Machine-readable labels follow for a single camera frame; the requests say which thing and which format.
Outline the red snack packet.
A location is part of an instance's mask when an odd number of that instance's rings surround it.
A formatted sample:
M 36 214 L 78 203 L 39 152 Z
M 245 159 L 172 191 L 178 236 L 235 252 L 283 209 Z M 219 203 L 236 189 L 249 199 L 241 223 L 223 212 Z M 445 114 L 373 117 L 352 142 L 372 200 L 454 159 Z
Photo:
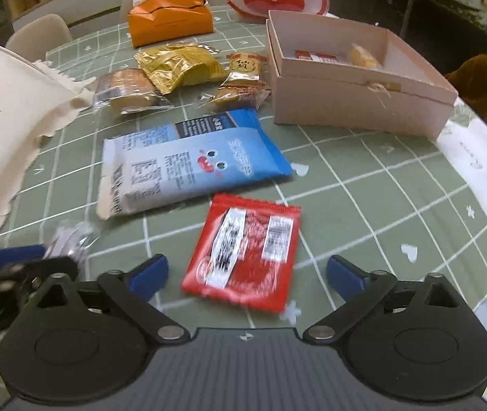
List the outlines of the red snack packet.
M 291 286 L 300 218 L 298 206 L 216 194 L 182 290 L 281 313 Z

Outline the blue wafer snack pack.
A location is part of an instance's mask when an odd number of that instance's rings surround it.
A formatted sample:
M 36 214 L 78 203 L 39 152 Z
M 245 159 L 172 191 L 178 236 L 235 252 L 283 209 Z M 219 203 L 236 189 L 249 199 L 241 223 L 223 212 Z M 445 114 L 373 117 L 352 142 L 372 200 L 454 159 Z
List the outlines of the blue wafer snack pack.
M 109 220 L 292 173 L 255 110 L 214 113 L 105 140 L 97 215 Z

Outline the round rice cracker packet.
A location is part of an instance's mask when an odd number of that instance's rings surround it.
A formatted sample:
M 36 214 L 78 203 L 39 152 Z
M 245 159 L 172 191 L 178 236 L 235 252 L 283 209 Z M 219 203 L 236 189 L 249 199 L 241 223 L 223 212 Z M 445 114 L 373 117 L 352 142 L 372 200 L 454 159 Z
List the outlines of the round rice cracker packet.
M 173 104 L 153 85 L 144 71 L 126 68 L 100 76 L 93 98 L 93 112 L 110 109 L 117 115 L 164 111 Z

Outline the small brown snack packet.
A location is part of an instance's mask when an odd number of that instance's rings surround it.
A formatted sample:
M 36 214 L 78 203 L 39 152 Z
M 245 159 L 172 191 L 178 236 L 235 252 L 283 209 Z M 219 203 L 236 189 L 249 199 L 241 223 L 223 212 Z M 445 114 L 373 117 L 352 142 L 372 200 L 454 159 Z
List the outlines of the small brown snack packet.
M 198 109 L 206 112 L 254 109 L 260 106 L 271 94 L 265 86 L 225 86 L 221 85 L 214 94 L 204 94 Z

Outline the gold foil snack packet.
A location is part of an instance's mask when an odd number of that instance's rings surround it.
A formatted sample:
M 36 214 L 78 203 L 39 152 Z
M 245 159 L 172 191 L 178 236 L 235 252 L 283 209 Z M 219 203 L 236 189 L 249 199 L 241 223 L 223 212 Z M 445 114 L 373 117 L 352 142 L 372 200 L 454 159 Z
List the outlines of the gold foil snack packet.
M 153 86 L 166 96 L 181 86 L 224 81 L 228 72 L 217 54 L 204 43 L 171 43 L 139 51 L 134 58 Z

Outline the yellow senbei cracker packet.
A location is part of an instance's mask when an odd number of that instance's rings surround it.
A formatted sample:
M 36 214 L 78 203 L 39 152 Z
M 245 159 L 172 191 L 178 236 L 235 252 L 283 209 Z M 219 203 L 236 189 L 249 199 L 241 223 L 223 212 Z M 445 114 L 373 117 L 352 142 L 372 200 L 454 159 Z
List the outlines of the yellow senbei cracker packet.
M 256 53 L 234 52 L 227 56 L 228 76 L 223 86 L 258 86 L 266 83 L 262 79 L 262 68 L 267 59 Z

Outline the clear wrapped small snack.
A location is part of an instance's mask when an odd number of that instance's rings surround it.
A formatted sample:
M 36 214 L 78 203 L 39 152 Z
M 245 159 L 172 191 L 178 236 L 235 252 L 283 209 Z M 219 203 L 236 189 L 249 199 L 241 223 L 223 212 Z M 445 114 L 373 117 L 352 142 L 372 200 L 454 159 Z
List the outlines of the clear wrapped small snack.
M 85 265 L 89 249 L 99 239 L 100 230 L 88 221 L 61 221 L 46 246 L 45 259 L 69 257 L 80 267 Z

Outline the large cream snack bag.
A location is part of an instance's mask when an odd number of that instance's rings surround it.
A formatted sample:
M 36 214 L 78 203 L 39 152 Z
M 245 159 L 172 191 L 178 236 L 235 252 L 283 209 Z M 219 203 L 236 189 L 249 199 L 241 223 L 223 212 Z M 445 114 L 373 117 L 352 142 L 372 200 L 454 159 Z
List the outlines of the large cream snack bag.
M 43 61 L 0 47 L 0 228 L 43 137 L 92 105 L 95 78 L 76 81 Z

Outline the pink cardboard box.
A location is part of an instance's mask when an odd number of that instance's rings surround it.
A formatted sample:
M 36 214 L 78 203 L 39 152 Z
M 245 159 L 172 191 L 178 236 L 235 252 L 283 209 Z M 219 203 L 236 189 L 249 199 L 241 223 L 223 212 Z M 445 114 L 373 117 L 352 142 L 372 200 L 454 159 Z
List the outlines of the pink cardboard box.
M 280 10 L 266 28 L 277 124 L 435 140 L 451 117 L 457 91 L 390 30 Z

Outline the orange tissue box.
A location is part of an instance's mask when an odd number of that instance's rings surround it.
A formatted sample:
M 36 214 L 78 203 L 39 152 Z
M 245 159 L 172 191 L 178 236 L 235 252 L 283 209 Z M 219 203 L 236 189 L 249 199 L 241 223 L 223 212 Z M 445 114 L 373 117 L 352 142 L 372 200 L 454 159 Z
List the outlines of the orange tissue box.
M 146 0 L 130 10 L 127 22 L 135 48 L 214 31 L 207 0 Z

